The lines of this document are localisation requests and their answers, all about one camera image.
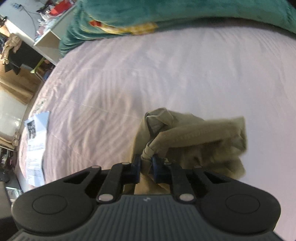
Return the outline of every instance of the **white bed sheet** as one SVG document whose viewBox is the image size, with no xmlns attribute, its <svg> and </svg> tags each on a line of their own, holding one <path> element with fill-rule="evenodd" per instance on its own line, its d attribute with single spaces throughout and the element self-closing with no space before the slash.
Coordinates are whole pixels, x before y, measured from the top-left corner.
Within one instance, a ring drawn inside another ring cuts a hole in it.
<svg viewBox="0 0 296 241">
<path fill-rule="evenodd" d="M 295 240 L 296 41 L 234 23 L 86 42 L 67 54 L 36 101 L 46 99 L 42 111 L 51 111 L 46 183 L 122 162 L 149 110 L 204 119 L 243 115 L 242 181 L 279 200 L 275 231 Z M 25 175 L 25 132 L 19 157 Z"/>
</svg>

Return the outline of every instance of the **khaki cloth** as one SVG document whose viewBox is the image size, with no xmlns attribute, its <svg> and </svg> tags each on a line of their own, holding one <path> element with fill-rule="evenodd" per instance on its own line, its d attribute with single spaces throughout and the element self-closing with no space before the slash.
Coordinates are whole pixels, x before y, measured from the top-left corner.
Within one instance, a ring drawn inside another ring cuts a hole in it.
<svg viewBox="0 0 296 241">
<path fill-rule="evenodd" d="M 176 162 L 184 169 L 205 169 L 239 179 L 245 173 L 239 155 L 246 151 L 247 139 L 243 117 L 203 120 L 159 108 L 146 113 L 134 139 L 129 161 L 141 154 L 141 181 L 135 194 L 168 193 L 166 184 L 155 184 L 148 173 L 154 154 Z"/>
</svg>

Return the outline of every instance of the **white desk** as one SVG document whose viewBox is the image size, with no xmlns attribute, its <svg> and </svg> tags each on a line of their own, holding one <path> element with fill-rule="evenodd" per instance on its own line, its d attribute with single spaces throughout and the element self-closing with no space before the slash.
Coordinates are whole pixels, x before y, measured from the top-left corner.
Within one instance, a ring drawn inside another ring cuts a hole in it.
<svg viewBox="0 0 296 241">
<path fill-rule="evenodd" d="M 33 45 L 54 65 L 57 65 L 59 62 L 59 41 L 65 34 L 67 26 L 72 21 L 73 9 L 74 8 L 71 8 L 64 13 L 55 25 L 48 29 Z"/>
<path fill-rule="evenodd" d="M 8 31 L 17 34 L 39 54 L 51 61 L 54 65 L 57 65 L 60 58 L 59 41 L 65 34 L 65 30 L 73 18 L 74 7 L 65 12 L 63 16 L 35 42 L 35 27 L 32 20 L 25 11 L 14 9 L 11 6 L 11 3 L 14 2 L 14 0 L 6 0 L 0 6 L 0 14 L 2 16 L 8 16 L 8 20 L 5 23 Z M 35 12 L 43 6 L 42 3 L 36 3 L 34 0 L 18 0 L 17 3 L 22 4 L 26 10 L 30 12 Z M 38 28 L 38 19 L 41 17 L 37 14 L 30 15 L 33 17 L 34 24 Z"/>
</svg>

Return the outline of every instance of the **teal blanket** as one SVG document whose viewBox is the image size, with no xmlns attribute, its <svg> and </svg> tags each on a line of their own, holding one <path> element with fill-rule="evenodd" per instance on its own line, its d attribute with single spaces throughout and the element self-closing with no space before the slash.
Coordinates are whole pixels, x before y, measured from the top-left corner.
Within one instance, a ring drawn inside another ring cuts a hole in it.
<svg viewBox="0 0 296 241">
<path fill-rule="evenodd" d="M 296 9 L 287 0 L 78 0 L 60 41 L 64 56 L 86 40 L 147 34 L 208 17 L 269 23 L 296 33 Z"/>
</svg>

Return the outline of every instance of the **paper sheet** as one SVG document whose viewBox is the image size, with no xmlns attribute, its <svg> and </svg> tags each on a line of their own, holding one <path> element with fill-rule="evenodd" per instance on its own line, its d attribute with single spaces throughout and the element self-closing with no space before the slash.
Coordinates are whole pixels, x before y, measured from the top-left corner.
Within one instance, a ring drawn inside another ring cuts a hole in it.
<svg viewBox="0 0 296 241">
<path fill-rule="evenodd" d="M 25 121 L 28 131 L 26 175 L 28 184 L 40 187 L 45 184 L 42 170 L 43 154 L 46 146 L 49 112 L 34 115 Z"/>
</svg>

